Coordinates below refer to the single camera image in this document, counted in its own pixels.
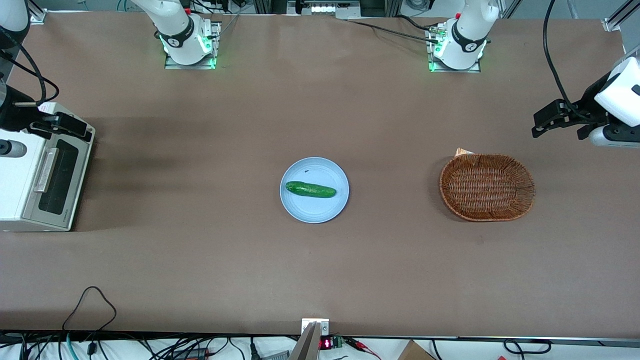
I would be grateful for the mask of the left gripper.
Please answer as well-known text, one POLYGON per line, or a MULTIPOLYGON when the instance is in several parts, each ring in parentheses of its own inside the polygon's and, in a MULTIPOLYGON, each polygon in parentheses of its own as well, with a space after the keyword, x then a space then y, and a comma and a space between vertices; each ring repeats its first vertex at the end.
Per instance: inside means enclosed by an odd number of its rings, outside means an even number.
POLYGON ((638 126, 639 84, 639 57, 624 57, 583 91, 571 111, 564 100, 556 99, 535 112, 531 135, 537 139, 550 130, 574 125, 638 126))

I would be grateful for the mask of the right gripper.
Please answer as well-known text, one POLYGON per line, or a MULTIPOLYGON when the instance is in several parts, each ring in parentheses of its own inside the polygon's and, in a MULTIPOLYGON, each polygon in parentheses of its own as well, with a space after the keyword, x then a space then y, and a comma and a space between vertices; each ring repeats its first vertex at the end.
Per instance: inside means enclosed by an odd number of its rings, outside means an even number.
POLYGON ((89 138, 89 125, 66 112, 56 112, 39 120, 38 107, 20 107, 16 103, 33 103, 34 99, 8 85, 0 85, 0 128, 7 132, 28 133, 40 137, 66 135, 77 139, 89 138))

